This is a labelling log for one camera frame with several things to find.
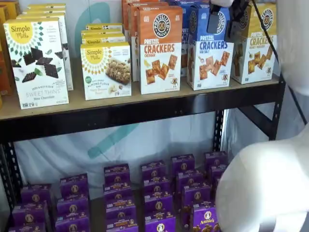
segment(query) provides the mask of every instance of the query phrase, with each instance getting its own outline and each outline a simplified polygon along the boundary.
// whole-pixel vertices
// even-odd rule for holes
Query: almond flour bar box
[[[207,32],[209,15],[208,3],[190,7],[187,82],[193,90],[229,86],[234,48],[233,43],[224,41],[229,9],[220,9],[216,34]]]
[[[128,42],[81,45],[86,100],[131,96]]]
[[[183,10],[139,7],[141,94],[180,90]]]
[[[58,18],[4,23],[21,109],[69,103]]]

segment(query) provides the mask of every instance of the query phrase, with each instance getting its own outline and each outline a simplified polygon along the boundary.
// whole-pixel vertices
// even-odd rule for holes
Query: sweet thins box
[[[193,90],[229,86],[234,45],[225,41],[229,9],[221,8],[216,34],[207,32],[210,7],[195,3],[190,7],[190,35],[188,46],[187,82]]]
[[[136,217],[133,197],[125,197],[106,202],[106,219]]]
[[[4,23],[21,109],[69,103],[58,18]]]
[[[118,200],[132,196],[131,182],[109,183],[104,186],[104,198],[106,201]]]
[[[217,220],[216,207],[211,202],[196,203],[193,205],[191,219],[191,231],[220,231]]]
[[[87,173],[60,179],[60,191],[62,197],[68,197],[72,194],[83,194],[88,196]]]
[[[141,175],[143,180],[166,175],[166,165],[163,160],[151,162],[141,166]]]
[[[146,6],[139,13],[140,92],[179,91],[182,8]]]
[[[88,197],[83,194],[60,198],[57,203],[59,215],[76,213],[77,211],[88,211],[88,209]]]
[[[87,211],[71,213],[57,218],[55,227],[57,232],[89,232],[90,220]]]
[[[174,232],[176,217],[172,211],[156,211],[145,215],[145,232]]]
[[[135,217],[114,218],[106,220],[106,232],[138,232],[139,227]]]
[[[144,196],[144,200],[145,212],[152,212],[156,210],[173,210],[173,197],[169,191],[146,194]]]
[[[105,184],[130,181],[128,164],[104,167]]]
[[[271,41],[277,48],[276,4],[258,4],[258,10]],[[241,84],[270,80],[275,56],[252,4],[247,7],[236,30],[232,77]]]

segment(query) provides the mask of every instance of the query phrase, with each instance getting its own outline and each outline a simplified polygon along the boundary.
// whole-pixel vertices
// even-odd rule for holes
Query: chocolate image
[[[38,59],[38,61],[35,64],[38,64],[38,65],[49,64],[52,60],[53,58],[41,57],[40,59]]]
[[[34,80],[34,78],[36,77],[36,73],[35,72],[30,72],[28,73],[25,78],[23,79],[22,83],[27,82],[27,81],[32,81]]]
[[[43,57],[43,52],[40,49],[36,49],[36,48],[31,48],[31,53],[32,53],[32,57],[35,60],[39,60],[41,57]]]

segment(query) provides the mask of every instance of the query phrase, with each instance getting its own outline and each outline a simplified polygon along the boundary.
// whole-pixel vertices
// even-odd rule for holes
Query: circular logo
[[[159,38],[164,38],[170,31],[170,20],[166,14],[158,14],[154,19],[154,33]]]
[[[191,11],[190,14],[190,31],[195,32],[197,29],[197,14],[195,11]]]
[[[274,14],[272,10],[271,9],[264,10],[264,12],[261,15],[261,18],[266,30],[268,30],[271,27],[272,22],[274,20]]]

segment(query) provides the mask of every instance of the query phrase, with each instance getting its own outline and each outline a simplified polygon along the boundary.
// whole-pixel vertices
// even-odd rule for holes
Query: cracker box label
[[[128,42],[81,46],[86,100],[131,96]]]
[[[162,6],[139,9],[140,92],[179,91],[182,8]]]
[[[208,3],[190,8],[187,82],[193,90],[229,86],[234,47],[225,41],[229,9],[220,9],[216,34],[207,32],[209,14]]]
[[[277,48],[276,4],[258,4],[264,26]],[[241,84],[270,80],[275,56],[253,5],[236,24],[232,77]]]
[[[69,103],[57,18],[4,24],[21,109]]]

